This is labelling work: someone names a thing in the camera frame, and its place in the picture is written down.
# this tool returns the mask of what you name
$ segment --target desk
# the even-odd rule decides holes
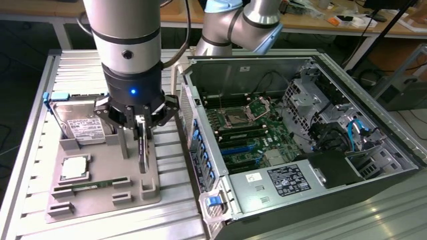
[[[334,3],[352,8],[355,2],[348,0],[334,0]],[[363,13],[364,9],[358,6],[359,12]],[[191,22],[192,28],[203,27],[204,12],[199,5],[198,0],[190,0],[191,10]],[[47,22],[53,25],[55,33],[63,49],[72,49],[69,37],[64,28],[64,24],[75,24],[76,16],[84,11],[83,1],[77,3],[57,2],[56,0],[0,0],[0,20],[27,21],[27,22]],[[319,9],[326,14],[326,17],[334,16],[334,12],[330,10]],[[380,12],[387,17],[387,22],[379,22],[376,27],[370,28],[366,31],[367,37],[360,45],[356,53],[348,61],[344,69],[351,69],[364,52],[372,45],[376,37],[384,30],[392,15]],[[186,28],[186,11],[184,0],[175,0],[171,5],[162,9],[162,27]],[[292,15],[286,14],[282,16],[282,23],[284,25],[283,32],[300,33],[300,34],[323,34],[323,35],[344,35],[344,36],[360,36],[363,28],[335,27],[324,19],[311,18],[308,15]],[[408,30],[399,23],[395,24],[387,38],[404,38],[404,39],[427,39],[426,33],[418,33]]]

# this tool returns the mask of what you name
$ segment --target blue pcie slot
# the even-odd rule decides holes
[[[242,153],[248,153],[254,150],[254,145],[251,146],[243,146],[232,149],[222,149],[220,154],[223,156],[231,155],[231,154],[242,154]]]

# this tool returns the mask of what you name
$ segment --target green circuit board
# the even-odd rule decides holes
[[[216,138],[222,152],[239,148],[250,149],[242,153],[223,154],[223,159],[231,174],[274,166],[272,160],[267,159],[268,153],[279,152],[279,163],[290,163],[295,157],[302,154],[302,150],[290,136],[290,131],[280,119],[274,104],[268,103],[270,112],[267,113],[266,101],[254,101],[252,104],[250,104],[250,112],[255,118],[266,113],[256,120],[248,117],[244,108],[246,106],[232,106],[206,110],[214,132],[235,131],[230,133],[231,137],[228,137],[226,142],[223,142],[224,139]],[[252,136],[255,137],[252,137],[247,131],[239,131],[239,129],[256,126],[263,126],[264,128],[254,131]],[[234,141],[234,139],[231,139],[239,136],[244,136],[244,140]]]

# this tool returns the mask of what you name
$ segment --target power supply label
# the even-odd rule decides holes
[[[296,164],[267,171],[275,190],[282,197],[312,189]]]
[[[99,118],[68,120],[71,132],[77,141],[105,138],[101,120]]]

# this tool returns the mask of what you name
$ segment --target sticker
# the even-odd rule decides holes
[[[240,134],[236,136],[231,136],[230,139],[239,139],[239,138],[244,138],[247,136],[247,134]]]
[[[248,183],[263,180],[262,174],[259,172],[246,175],[246,179]]]
[[[103,124],[99,118],[68,120],[67,123],[77,141],[105,138]]]
[[[312,189],[296,164],[271,169],[267,172],[275,190],[282,197]]]
[[[251,71],[251,67],[250,66],[242,66],[240,67],[240,72],[248,72]]]

